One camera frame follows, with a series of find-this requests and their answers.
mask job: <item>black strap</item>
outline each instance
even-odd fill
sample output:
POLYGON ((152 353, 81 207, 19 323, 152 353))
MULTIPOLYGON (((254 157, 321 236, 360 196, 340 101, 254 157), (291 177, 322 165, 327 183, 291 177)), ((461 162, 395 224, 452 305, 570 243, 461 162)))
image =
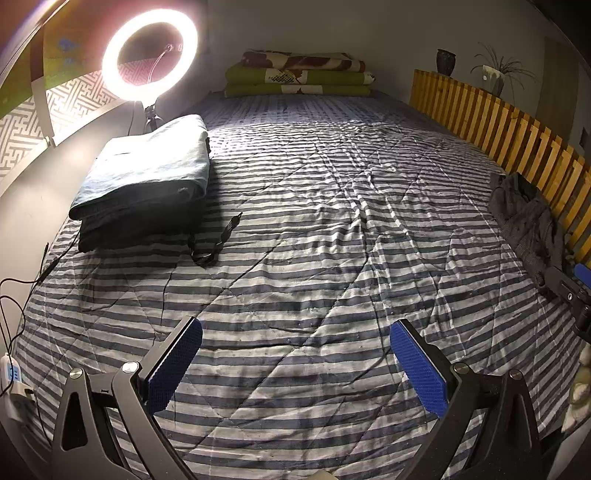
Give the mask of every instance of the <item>black strap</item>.
POLYGON ((232 219, 226 225, 226 228, 222 232, 219 242, 214 245, 211 253, 209 255, 205 255, 204 257, 199 257, 195 253, 195 235, 193 233, 189 234, 189 237, 187 238, 187 246, 189 247, 189 250, 191 252, 191 259, 193 260, 195 265, 198 265, 200 267, 207 267, 215 261, 217 254, 220 253, 224 244, 230 238, 232 231, 240 224, 240 218, 242 218, 242 212, 232 217, 232 219))

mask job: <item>blue foam pad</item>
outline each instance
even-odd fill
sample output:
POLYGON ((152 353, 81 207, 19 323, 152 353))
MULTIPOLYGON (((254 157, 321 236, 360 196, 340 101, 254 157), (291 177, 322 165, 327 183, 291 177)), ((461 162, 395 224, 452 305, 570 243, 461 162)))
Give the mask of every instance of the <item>blue foam pad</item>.
POLYGON ((448 406, 445 380, 402 322, 394 322, 390 327, 390 347, 423 407, 438 417, 443 417, 448 406))
POLYGON ((583 264, 578 263, 574 266, 574 276, 591 288, 591 270, 583 264))
POLYGON ((203 329, 193 319, 177 338, 148 381, 146 409, 150 414, 166 409, 187 368, 197 355, 203 340, 203 329))

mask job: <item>blue and white striped blanket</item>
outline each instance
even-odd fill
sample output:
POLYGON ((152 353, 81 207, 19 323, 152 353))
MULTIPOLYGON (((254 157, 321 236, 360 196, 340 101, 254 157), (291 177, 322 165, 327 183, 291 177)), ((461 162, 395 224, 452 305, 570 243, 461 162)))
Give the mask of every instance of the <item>blue and white striped blanket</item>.
MULTIPOLYGON (((242 221, 207 269, 180 235, 68 252, 35 290, 16 349, 50 435, 73 367, 140 359, 186 314, 203 347, 157 420, 200 479, 392 478, 436 420, 389 347, 402 317, 452 362, 519 368, 547 432, 581 343, 487 210, 493 162, 389 99, 211 97, 196 113, 212 148, 203 253, 242 221)), ((64 224, 48 262, 78 227, 64 224)))

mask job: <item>black mount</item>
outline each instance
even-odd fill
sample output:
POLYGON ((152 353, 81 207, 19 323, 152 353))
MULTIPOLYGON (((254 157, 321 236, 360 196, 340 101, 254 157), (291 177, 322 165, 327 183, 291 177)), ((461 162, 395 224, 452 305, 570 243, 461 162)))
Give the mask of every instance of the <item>black mount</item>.
POLYGON ((546 269, 544 279, 548 288, 570 305, 574 316, 573 330, 585 342, 591 343, 591 298, 587 290, 556 267, 546 269))
POLYGON ((199 321, 194 317, 185 317, 140 362, 127 362, 115 373, 87 375, 81 368, 70 372, 51 449, 54 480, 137 480, 121 452, 106 408, 119 410, 129 439, 152 478, 194 480, 146 403, 150 377, 185 331, 196 328, 195 323, 199 321))
POLYGON ((497 377, 474 373, 461 362, 452 365, 410 322, 400 322, 441 372, 450 401, 445 415, 397 479, 440 480, 474 411, 480 408, 488 411, 464 469, 454 480, 543 479, 537 422, 522 373, 513 369, 497 377))
POLYGON ((164 120, 162 120, 156 113, 156 104, 146 107, 144 113, 146 116, 146 125, 144 127, 145 134, 155 132, 164 125, 164 120))

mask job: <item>power strip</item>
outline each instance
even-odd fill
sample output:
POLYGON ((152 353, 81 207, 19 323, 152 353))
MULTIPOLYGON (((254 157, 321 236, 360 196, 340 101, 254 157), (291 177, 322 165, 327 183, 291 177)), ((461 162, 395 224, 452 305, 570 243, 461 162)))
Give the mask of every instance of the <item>power strip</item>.
POLYGON ((35 403, 34 390, 22 382, 21 366, 15 358, 7 353, 0 358, 0 384, 4 391, 12 381, 12 385, 3 395, 4 410, 8 418, 20 423, 27 422, 27 404, 35 403))

